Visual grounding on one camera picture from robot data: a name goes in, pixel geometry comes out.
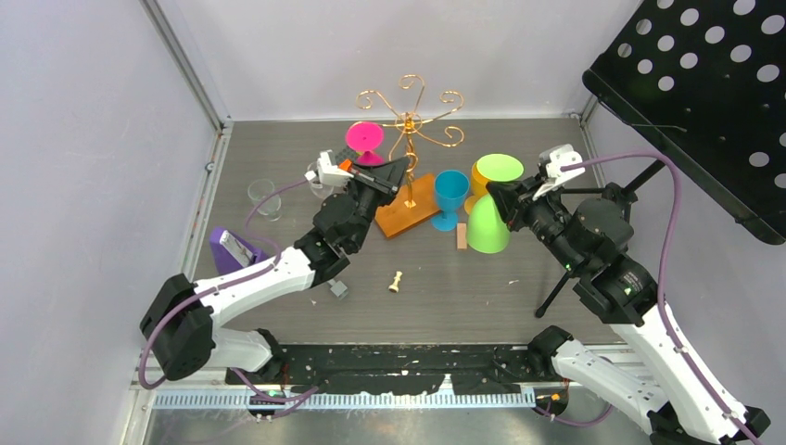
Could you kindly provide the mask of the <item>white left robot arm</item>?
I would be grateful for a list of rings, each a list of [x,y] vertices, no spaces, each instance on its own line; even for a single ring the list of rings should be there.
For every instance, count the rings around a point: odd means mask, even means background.
[[[293,246],[233,273],[197,282],[178,273],[162,285],[140,323],[146,344],[138,381],[146,380],[146,362],[154,357],[163,381],[184,379],[205,366],[235,368],[263,384],[276,382],[285,369],[264,329],[241,332],[227,328],[239,315],[282,296],[319,286],[349,265],[360,251],[376,211],[391,204],[410,162],[402,157],[376,166],[346,160],[336,164],[331,151],[321,152],[304,180],[319,180],[336,192],[325,198],[312,228]]]

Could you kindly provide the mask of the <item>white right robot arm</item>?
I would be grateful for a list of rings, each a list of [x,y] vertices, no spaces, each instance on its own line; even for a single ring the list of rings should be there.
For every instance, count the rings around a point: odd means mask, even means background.
[[[586,188],[575,210],[564,189],[540,195],[544,181],[491,182],[487,190],[505,226],[530,230],[564,267],[580,302],[636,351],[653,376],[646,382],[588,350],[552,325],[528,344],[529,368],[541,380],[560,376],[593,391],[635,422],[653,444],[737,444],[756,440],[770,419],[736,401],[710,375],[686,363],[688,340],[657,298],[652,275],[628,255],[633,196],[618,184]]]

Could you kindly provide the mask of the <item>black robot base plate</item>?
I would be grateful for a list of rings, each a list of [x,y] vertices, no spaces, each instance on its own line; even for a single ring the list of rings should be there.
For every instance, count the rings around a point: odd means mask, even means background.
[[[514,344],[284,345],[273,370],[248,373],[256,387],[290,386],[297,393],[434,394],[448,378],[458,395],[513,394],[521,384],[568,386]]]

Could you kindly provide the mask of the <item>blue plastic wine glass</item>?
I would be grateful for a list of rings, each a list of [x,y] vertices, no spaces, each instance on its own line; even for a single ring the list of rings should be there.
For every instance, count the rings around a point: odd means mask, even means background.
[[[463,205],[469,188],[469,179],[463,172],[447,170],[437,175],[434,191],[438,214],[431,219],[435,229],[448,232],[457,227],[458,209]]]

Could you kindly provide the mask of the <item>pink plastic wine glass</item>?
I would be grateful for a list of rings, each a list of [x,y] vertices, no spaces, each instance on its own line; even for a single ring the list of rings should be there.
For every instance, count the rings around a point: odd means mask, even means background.
[[[368,166],[376,166],[386,162],[376,152],[376,149],[382,145],[384,138],[383,127],[370,121],[353,123],[345,134],[347,146],[359,155],[356,161]]]

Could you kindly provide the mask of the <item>gold rack with wooden base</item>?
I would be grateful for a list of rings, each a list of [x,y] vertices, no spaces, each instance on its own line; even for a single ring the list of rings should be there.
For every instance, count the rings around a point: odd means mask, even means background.
[[[393,113],[394,120],[382,125],[399,133],[396,142],[388,151],[387,158],[392,160],[396,154],[399,154],[409,161],[396,198],[390,204],[378,209],[375,214],[375,222],[387,239],[402,235],[439,213],[435,198],[435,174],[429,172],[420,177],[415,176],[415,169],[419,164],[415,139],[421,138],[435,146],[445,148],[459,146],[465,139],[464,131],[455,125],[444,128],[447,137],[445,141],[437,140],[424,132],[424,128],[428,125],[451,116],[463,108],[464,97],[460,92],[454,90],[442,92],[438,99],[441,103],[449,105],[450,110],[425,119],[419,114],[426,88],[423,77],[414,73],[405,74],[399,78],[398,86],[402,90],[418,89],[418,96],[412,109],[402,112],[395,110],[381,92],[373,89],[361,91],[355,98],[355,106],[359,109],[372,108],[374,101],[378,99]]]

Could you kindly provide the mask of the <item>green plastic wine glass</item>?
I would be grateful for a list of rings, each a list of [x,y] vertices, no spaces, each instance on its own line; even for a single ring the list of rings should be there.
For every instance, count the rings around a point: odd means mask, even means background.
[[[507,161],[507,181],[518,180],[523,175],[524,165],[517,158],[502,153],[488,155],[497,155]],[[470,248],[484,254],[500,253],[508,246],[510,233],[495,210],[489,192],[476,202],[468,214],[466,237]]]

